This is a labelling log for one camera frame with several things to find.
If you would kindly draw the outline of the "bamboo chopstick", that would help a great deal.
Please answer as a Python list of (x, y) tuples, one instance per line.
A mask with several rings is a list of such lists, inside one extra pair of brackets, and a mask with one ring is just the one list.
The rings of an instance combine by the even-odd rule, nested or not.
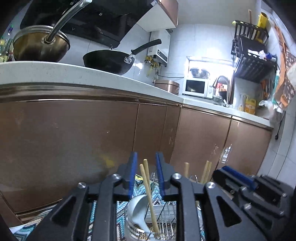
[(148, 200), (149, 207), (150, 207), (152, 226), (153, 226), (155, 233), (160, 233), (159, 226), (158, 226), (157, 219), (156, 219), (156, 215), (155, 215), (154, 209), (153, 209), (152, 193), (151, 193), (151, 186), (150, 186), (150, 180), (149, 180), (149, 166), (148, 166), (147, 159), (144, 159), (143, 163), (140, 164), (139, 167), (140, 167), (140, 171), (141, 171), (142, 178), (144, 181), (144, 186), (145, 186), (145, 190), (146, 190), (146, 194), (147, 194), (147, 200)]
[(185, 167), (184, 167), (184, 176), (186, 178), (189, 178), (189, 167), (190, 167), (190, 164), (188, 162), (185, 162), (184, 165), (185, 165)]
[(207, 172), (207, 169), (208, 169), (208, 164), (209, 164), (209, 161), (207, 160), (206, 164), (205, 164), (205, 167), (204, 167), (204, 171), (202, 173), (201, 180), (200, 180), (200, 183), (202, 183), (202, 184), (204, 183), (204, 179), (205, 179), (206, 172)]

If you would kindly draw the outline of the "clear wire utensil holder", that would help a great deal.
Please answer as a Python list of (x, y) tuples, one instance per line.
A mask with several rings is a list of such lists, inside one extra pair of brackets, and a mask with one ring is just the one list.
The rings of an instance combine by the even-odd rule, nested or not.
[[(157, 223), (160, 233), (155, 233), (152, 226), (152, 218), (150, 213), (149, 203), (145, 214), (145, 222), (150, 229), (150, 234), (146, 234), (137, 225), (130, 222), (127, 217), (127, 206), (124, 208), (123, 220), (123, 240), (176, 240), (177, 238), (177, 202), (163, 201), (159, 192), (159, 184), (156, 173), (150, 175), (150, 186), (152, 193), (152, 203), (154, 213), (156, 215)], [(135, 176), (134, 194), (146, 195), (143, 178), (139, 175)]]

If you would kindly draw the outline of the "chrome kitchen faucet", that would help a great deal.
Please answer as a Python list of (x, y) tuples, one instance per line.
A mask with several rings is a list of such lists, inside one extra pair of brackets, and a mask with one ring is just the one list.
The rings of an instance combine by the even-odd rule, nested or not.
[(225, 107), (229, 107), (230, 100), (230, 81), (226, 76), (219, 76), (213, 85), (213, 100), (222, 103)]

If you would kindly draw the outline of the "zigzag knitted table mat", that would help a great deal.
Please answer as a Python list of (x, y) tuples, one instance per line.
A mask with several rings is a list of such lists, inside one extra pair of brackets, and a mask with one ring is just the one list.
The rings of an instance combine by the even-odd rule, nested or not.
[[(35, 220), (27, 223), (15, 233), (10, 230), (3, 236), (5, 240), (116, 240), (123, 235), (124, 208), (131, 200), (118, 200), (118, 185), (121, 176), (117, 173), (108, 176), (101, 183), (87, 185), (78, 183), (67, 197), (51, 211), (39, 214)], [(205, 239), (205, 231), (194, 201), (193, 214), (188, 214), (177, 202), (177, 238), (176, 240)]]

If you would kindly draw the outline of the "white microwave oven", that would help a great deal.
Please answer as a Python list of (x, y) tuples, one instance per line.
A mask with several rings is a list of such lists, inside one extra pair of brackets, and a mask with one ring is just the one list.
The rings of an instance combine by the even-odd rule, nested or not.
[(183, 83), (182, 95), (200, 97), (206, 99), (213, 98), (213, 80), (204, 78), (186, 78)]

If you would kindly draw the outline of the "yellow detergent bottle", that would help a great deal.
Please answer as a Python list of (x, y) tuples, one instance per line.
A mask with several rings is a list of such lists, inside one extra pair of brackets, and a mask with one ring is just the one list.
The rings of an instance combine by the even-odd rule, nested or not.
[(244, 111), (246, 113), (249, 113), (251, 115), (255, 115), (255, 110), (256, 110), (256, 100), (247, 97), (245, 100), (245, 108)]

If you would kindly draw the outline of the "black wok with lid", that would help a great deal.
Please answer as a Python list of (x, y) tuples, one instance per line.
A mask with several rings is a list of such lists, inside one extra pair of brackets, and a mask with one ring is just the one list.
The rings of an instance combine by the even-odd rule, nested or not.
[(112, 74), (124, 75), (132, 67), (135, 56), (140, 52), (162, 43), (161, 39), (150, 41), (140, 47), (125, 53), (116, 50), (96, 50), (83, 56), (84, 66)]

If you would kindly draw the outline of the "hanging patterned towel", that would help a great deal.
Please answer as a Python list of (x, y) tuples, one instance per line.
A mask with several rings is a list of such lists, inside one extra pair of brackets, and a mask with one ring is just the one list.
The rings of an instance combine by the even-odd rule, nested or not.
[(274, 27), (279, 37), (281, 54), (280, 76), (273, 97), (282, 110), (287, 110), (295, 96), (295, 56), (290, 52), (280, 28), (277, 25)]

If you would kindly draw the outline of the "white gas water heater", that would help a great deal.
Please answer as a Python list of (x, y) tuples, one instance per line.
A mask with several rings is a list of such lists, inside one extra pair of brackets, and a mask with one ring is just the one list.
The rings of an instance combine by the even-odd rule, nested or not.
[(156, 39), (160, 39), (162, 43), (160, 45), (149, 47), (147, 55), (151, 56), (154, 61), (166, 67), (169, 57), (171, 35), (165, 29), (151, 32), (150, 41)]

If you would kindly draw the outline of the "black dish rack shelf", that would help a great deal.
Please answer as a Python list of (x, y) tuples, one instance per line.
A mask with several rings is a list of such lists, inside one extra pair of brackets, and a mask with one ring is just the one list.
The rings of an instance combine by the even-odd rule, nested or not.
[(276, 55), (267, 51), (269, 34), (256, 25), (234, 20), (234, 38), (231, 55), (234, 57), (234, 76), (259, 83), (269, 73), (276, 71)]

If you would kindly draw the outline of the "black range hood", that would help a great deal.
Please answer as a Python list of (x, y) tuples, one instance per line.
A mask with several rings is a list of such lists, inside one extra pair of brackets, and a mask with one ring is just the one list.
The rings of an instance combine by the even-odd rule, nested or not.
[[(30, 4), (20, 28), (54, 26), (78, 1), (35, 0)], [(116, 48), (124, 36), (155, 3), (146, 0), (97, 0), (80, 10), (61, 29), (67, 35)]]

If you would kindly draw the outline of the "oil bottles on counter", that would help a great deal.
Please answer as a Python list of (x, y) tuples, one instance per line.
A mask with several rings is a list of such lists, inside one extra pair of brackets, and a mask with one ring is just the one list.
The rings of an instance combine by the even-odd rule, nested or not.
[(11, 33), (13, 29), (14, 29), (14, 26), (10, 25), (8, 29), (1, 36), (1, 53), (0, 53), (1, 63), (7, 62), (11, 55), (11, 51), (12, 51), (11, 45), (13, 42)]

